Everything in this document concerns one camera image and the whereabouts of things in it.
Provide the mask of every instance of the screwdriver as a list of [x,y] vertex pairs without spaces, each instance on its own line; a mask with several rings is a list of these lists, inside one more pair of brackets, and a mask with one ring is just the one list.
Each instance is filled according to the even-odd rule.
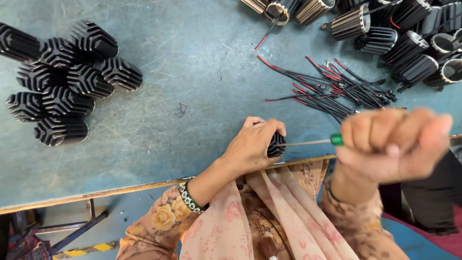
[[308,144],[318,144],[318,143],[331,143],[334,146],[343,146],[343,139],[341,133],[334,133],[330,135],[329,139],[316,140],[310,142],[299,142],[299,143],[282,143],[275,146],[294,146],[294,145],[308,145]]

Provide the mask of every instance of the jeweled bangle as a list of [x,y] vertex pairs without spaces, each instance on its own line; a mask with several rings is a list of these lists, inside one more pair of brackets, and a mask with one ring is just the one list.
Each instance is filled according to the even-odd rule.
[[181,186],[180,192],[181,192],[181,197],[183,198],[184,203],[192,212],[197,213],[197,214],[202,214],[204,211],[208,209],[209,204],[205,205],[204,207],[199,206],[193,198],[191,198],[191,195],[188,192],[188,183],[187,181],[183,186]]

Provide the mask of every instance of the woman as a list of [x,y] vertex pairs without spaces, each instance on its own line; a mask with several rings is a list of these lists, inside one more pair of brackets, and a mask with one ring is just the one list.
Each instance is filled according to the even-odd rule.
[[271,137],[286,136],[286,128],[248,117],[220,158],[167,190],[127,229],[117,259],[177,259],[182,237],[180,259],[408,259],[382,229],[377,187],[427,177],[448,149],[451,126],[451,116],[426,109],[345,120],[345,146],[337,147],[321,211],[315,197],[322,163],[264,171],[278,160],[266,155]]

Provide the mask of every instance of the green screwdriver handle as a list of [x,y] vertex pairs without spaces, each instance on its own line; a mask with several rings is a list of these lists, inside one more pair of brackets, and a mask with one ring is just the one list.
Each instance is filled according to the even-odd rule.
[[343,146],[343,139],[341,133],[335,133],[330,135],[330,143],[334,146]]

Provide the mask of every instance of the maroon fabric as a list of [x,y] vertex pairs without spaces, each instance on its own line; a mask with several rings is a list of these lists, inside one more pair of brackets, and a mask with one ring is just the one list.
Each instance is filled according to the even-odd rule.
[[433,244],[437,245],[439,248],[443,249],[444,251],[455,255],[458,258],[462,258],[462,207],[458,205],[453,206],[454,211],[454,224],[456,225],[459,233],[457,234],[450,234],[450,235],[432,235],[429,234],[415,226],[412,226],[404,221],[393,217],[390,214],[383,213],[382,217],[394,220],[398,223],[405,225],[406,227],[414,230],[418,234],[422,235],[428,241],[432,242]]

